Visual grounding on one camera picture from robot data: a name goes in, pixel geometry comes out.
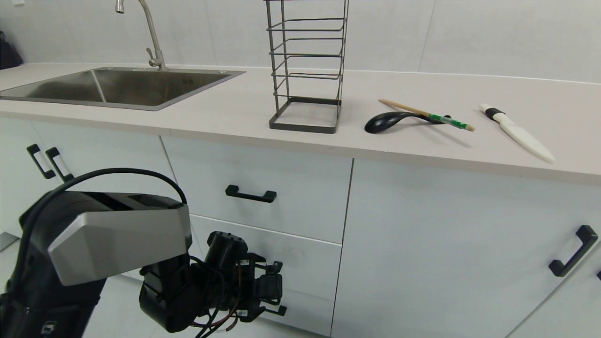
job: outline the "black ladle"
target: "black ladle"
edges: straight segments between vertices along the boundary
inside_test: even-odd
[[[372,117],[365,124],[365,131],[370,134],[381,133],[381,132],[387,130],[388,128],[392,127],[393,125],[401,122],[401,120],[406,117],[421,118],[422,120],[430,122],[431,124],[443,124],[440,121],[432,120],[429,117],[425,117],[425,116],[419,115],[419,114],[414,114],[412,112],[391,111],[391,112],[384,112],[382,114]]]

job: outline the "countertop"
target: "countertop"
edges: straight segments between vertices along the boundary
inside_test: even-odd
[[[0,90],[104,66],[137,65],[25,64],[0,71]],[[269,129],[275,112],[271,69],[173,68],[246,73],[156,112],[0,100],[0,117],[601,186],[600,84],[346,71],[338,131],[326,135]],[[292,94],[320,95],[332,82],[293,84]],[[476,131],[408,119],[384,134],[368,134],[365,123],[391,110],[380,98],[451,115]],[[554,154],[556,163],[521,148],[479,112],[481,103],[505,111]]]

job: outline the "black handle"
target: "black handle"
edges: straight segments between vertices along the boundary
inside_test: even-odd
[[[45,179],[49,180],[55,177],[56,174],[54,173],[54,171],[52,171],[52,169],[44,171],[44,169],[41,168],[40,163],[38,162],[37,158],[35,158],[35,154],[39,153],[40,151],[40,147],[35,143],[27,147],[27,152],[31,156],[31,159],[34,160],[35,166],[38,167],[38,170],[40,170],[42,176],[44,176]]]
[[[225,190],[225,194],[230,197],[244,198],[245,200],[253,200],[265,203],[273,203],[275,201],[275,197],[278,195],[275,191],[266,191],[263,196],[249,195],[249,194],[241,194],[240,188],[237,185],[228,185]]]
[[[72,180],[74,177],[71,174],[64,175],[63,172],[61,171],[61,169],[56,164],[56,161],[54,161],[54,158],[60,154],[61,153],[58,151],[58,149],[56,147],[52,147],[46,151],[46,156],[48,156],[50,163],[52,163],[52,166],[58,172],[58,175],[60,176],[61,180],[63,180],[63,182],[66,182],[66,181]]]
[[[582,241],[582,246],[572,258],[567,262],[567,264],[563,264],[560,260],[556,259],[551,264],[549,264],[549,269],[553,272],[557,277],[565,277],[570,270],[578,264],[578,262],[584,257],[584,255],[593,247],[593,244],[599,238],[593,228],[590,226],[581,226],[580,229],[576,232],[576,236]]]

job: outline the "floor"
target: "floor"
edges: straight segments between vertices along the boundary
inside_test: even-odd
[[[4,291],[4,283],[13,272],[17,259],[19,242],[0,252],[0,285]],[[131,337],[131,338],[194,338],[199,329],[189,328],[185,331],[169,334],[147,317],[138,304],[140,281],[132,278],[115,276],[107,280],[101,294],[99,304],[94,309],[84,338]],[[315,334],[277,324],[264,319],[252,323],[238,323],[230,332],[217,331],[211,337],[237,338],[319,338]]]

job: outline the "faucet spout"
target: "faucet spout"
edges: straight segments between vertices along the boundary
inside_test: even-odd
[[[150,9],[148,8],[148,4],[146,4],[146,0],[138,0],[140,5],[142,5],[142,9],[144,10],[144,14],[146,15],[146,21],[148,22],[148,29],[150,30],[150,38],[152,38],[152,44],[154,46],[154,57],[148,50],[150,54],[150,60],[148,64],[153,67],[158,67],[159,70],[167,70],[167,66],[165,65],[165,59],[163,57],[163,51],[159,46],[159,39],[156,37],[156,30],[154,30],[154,23],[152,21],[152,15],[150,14]],[[123,14],[125,13],[125,8],[123,7],[124,0],[117,0],[115,3],[115,11],[117,13]]]
[[[120,14],[125,13],[125,10],[123,9],[123,0],[117,0],[115,3],[115,11]]]

